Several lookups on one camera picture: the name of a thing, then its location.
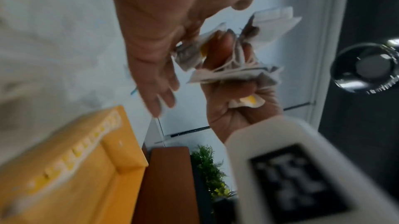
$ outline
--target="green plant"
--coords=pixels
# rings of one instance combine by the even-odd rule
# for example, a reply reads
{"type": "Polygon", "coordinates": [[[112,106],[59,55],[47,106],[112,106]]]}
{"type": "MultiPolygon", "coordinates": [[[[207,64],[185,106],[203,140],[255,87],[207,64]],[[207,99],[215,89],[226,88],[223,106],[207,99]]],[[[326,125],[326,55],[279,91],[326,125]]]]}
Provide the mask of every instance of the green plant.
{"type": "Polygon", "coordinates": [[[212,147],[199,145],[198,150],[191,153],[191,163],[198,168],[212,199],[231,197],[235,192],[230,191],[225,185],[223,178],[226,174],[219,169],[223,161],[214,163],[213,155],[212,147]]]}

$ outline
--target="crumpled paper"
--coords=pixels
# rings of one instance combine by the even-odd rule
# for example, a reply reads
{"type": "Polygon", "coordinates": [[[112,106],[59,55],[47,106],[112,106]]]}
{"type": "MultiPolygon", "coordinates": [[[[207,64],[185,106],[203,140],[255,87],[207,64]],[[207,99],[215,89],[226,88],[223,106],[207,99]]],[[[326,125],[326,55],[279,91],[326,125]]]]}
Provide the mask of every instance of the crumpled paper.
{"type": "MultiPolygon", "coordinates": [[[[281,83],[280,73],[283,67],[267,65],[258,60],[256,52],[276,41],[286,32],[294,28],[301,17],[293,16],[292,7],[274,8],[255,12],[241,34],[234,36],[232,55],[221,67],[208,70],[198,69],[193,72],[188,83],[211,83],[216,81],[256,81],[258,90],[272,88],[281,83]],[[245,60],[242,45],[249,43],[252,52],[245,60]]],[[[173,56],[176,63],[187,71],[202,63],[207,53],[207,43],[217,30],[225,31],[226,24],[222,23],[212,31],[201,35],[196,41],[182,44],[176,48],[173,56]]],[[[229,102],[229,108],[242,106],[258,108],[265,103],[259,95],[251,95],[229,102]]]]}

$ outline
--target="dark wall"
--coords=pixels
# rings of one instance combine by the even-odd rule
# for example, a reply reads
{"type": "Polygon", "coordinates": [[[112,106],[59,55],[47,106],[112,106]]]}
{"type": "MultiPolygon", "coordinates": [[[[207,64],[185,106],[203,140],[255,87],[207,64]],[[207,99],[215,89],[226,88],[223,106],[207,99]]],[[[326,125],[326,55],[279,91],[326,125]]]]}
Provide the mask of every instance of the dark wall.
{"type": "MultiPolygon", "coordinates": [[[[348,0],[338,50],[399,37],[399,0],[348,0]]],[[[399,88],[350,94],[330,84],[319,131],[399,199],[399,88]]]]}

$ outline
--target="yellow box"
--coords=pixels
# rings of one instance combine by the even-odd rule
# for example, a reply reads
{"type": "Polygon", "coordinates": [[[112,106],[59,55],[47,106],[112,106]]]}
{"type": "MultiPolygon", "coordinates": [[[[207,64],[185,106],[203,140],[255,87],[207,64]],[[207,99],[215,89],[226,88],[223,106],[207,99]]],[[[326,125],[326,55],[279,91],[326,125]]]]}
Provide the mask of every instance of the yellow box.
{"type": "Polygon", "coordinates": [[[82,116],[0,168],[0,222],[128,224],[147,166],[122,106],[82,116]]]}

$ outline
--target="hand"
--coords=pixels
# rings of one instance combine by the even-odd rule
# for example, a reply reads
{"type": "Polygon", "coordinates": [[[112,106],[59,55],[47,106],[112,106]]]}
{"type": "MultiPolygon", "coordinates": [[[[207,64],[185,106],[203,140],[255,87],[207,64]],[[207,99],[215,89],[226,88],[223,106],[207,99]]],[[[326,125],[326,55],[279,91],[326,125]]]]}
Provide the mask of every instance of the hand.
{"type": "MultiPolygon", "coordinates": [[[[223,65],[232,54],[233,36],[226,32],[219,39],[219,35],[220,33],[210,41],[208,56],[202,66],[203,68],[215,69],[223,65]]],[[[248,59],[251,55],[251,46],[245,44],[243,50],[245,58],[248,59]]],[[[209,126],[223,143],[234,131],[283,113],[275,98],[274,90],[257,90],[256,83],[253,81],[202,84],[201,88],[207,99],[209,126]],[[257,94],[263,98],[265,104],[259,108],[228,108],[229,101],[248,97],[252,94],[257,94]]]]}
{"type": "Polygon", "coordinates": [[[128,65],[148,110],[161,113],[160,96],[175,104],[179,88],[169,52],[179,41],[190,41],[203,21],[232,6],[241,10],[252,0],[114,0],[125,40],[128,65]]]}

